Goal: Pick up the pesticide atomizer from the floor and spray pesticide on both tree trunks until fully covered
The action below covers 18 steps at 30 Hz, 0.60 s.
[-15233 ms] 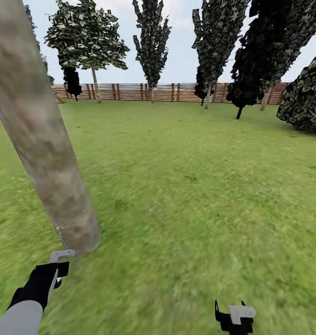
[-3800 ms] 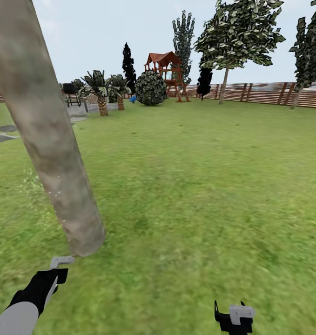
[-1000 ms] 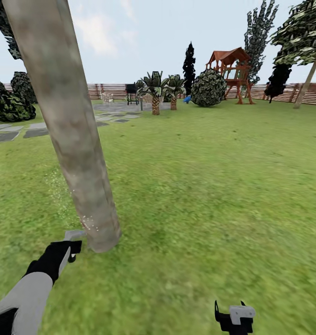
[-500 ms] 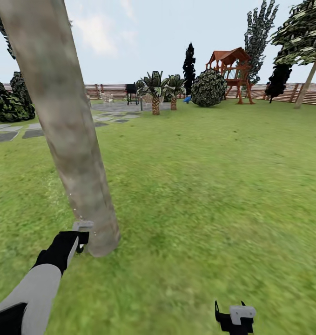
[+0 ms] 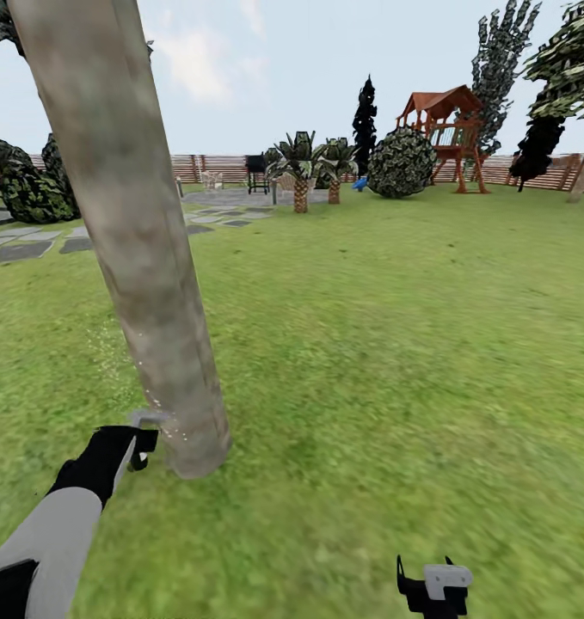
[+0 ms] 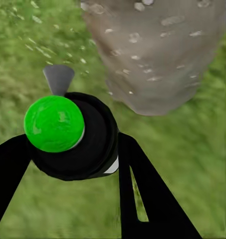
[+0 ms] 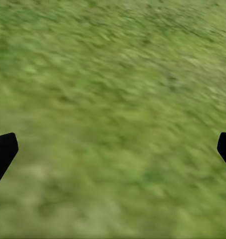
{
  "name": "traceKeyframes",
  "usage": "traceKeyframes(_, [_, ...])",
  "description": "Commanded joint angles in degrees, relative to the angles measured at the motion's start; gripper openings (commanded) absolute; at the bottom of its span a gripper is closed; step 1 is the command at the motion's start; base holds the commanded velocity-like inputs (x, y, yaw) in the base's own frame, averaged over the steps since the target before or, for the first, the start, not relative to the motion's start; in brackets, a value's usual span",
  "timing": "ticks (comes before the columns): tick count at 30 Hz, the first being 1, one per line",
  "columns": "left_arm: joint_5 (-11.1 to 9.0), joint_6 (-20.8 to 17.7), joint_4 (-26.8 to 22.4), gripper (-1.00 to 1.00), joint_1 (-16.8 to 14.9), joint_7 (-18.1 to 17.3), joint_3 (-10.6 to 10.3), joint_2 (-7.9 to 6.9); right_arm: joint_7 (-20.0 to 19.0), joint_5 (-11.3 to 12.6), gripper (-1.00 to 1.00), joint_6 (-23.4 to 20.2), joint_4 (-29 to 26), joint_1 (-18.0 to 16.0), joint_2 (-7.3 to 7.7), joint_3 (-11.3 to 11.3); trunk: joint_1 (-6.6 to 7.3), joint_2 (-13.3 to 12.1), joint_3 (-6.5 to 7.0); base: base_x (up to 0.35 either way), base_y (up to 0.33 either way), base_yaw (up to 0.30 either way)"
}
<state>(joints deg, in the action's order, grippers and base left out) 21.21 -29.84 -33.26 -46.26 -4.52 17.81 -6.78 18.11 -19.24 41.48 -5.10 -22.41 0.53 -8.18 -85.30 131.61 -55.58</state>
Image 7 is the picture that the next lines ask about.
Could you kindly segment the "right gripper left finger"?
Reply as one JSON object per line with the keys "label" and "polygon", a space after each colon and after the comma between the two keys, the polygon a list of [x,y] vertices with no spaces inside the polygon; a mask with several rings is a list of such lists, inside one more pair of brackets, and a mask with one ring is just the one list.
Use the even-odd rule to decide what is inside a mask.
{"label": "right gripper left finger", "polygon": [[18,143],[14,132],[0,135],[0,180],[18,152]]}

